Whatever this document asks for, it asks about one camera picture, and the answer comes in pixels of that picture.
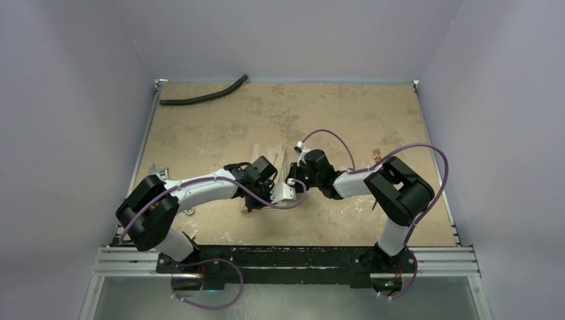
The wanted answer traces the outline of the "beige cloth napkin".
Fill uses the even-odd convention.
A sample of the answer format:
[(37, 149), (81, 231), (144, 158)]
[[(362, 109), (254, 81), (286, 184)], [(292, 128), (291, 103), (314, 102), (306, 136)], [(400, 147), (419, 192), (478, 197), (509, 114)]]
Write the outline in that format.
[[(271, 146), (262, 146), (259, 144), (254, 144), (251, 149), (251, 160), (256, 160), (260, 156), (264, 156), (277, 170), (277, 176), (272, 177), (270, 179), (273, 180), (275, 185), (282, 183), (289, 172), (289, 159), (286, 152), (286, 147), (282, 145), (271, 145)], [(266, 206), (260, 209), (253, 209), (252, 211), (248, 211), (247, 206), (245, 205), (245, 198), (241, 202), (240, 212), (243, 215), (250, 215), (252, 212), (257, 211), (276, 211), (272, 207)]]

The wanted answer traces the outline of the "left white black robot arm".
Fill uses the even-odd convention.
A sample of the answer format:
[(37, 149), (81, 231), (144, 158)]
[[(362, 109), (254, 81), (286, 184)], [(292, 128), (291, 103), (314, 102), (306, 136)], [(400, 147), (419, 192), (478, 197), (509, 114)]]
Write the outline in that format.
[(188, 235), (172, 227), (177, 214), (217, 200), (243, 198), (248, 211), (271, 202), (278, 169), (261, 156), (252, 163), (232, 163), (184, 180), (146, 176), (121, 203), (115, 215), (138, 251), (155, 249), (183, 273), (195, 270), (198, 248)]

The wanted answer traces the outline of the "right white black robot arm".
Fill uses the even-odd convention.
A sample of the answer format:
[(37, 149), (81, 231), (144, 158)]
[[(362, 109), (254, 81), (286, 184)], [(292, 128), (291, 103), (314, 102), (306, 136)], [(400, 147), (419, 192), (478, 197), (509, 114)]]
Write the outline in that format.
[(299, 146), (294, 149), (298, 160), (291, 163), (286, 178), (304, 183), (295, 188), (297, 193), (315, 188), (333, 200), (362, 195), (374, 197), (386, 215), (386, 223), (374, 247), (355, 260), (382, 271), (396, 267), (407, 251), (406, 242), (417, 217), (436, 200), (430, 184), (396, 156), (376, 167), (353, 173), (337, 171), (320, 149)]

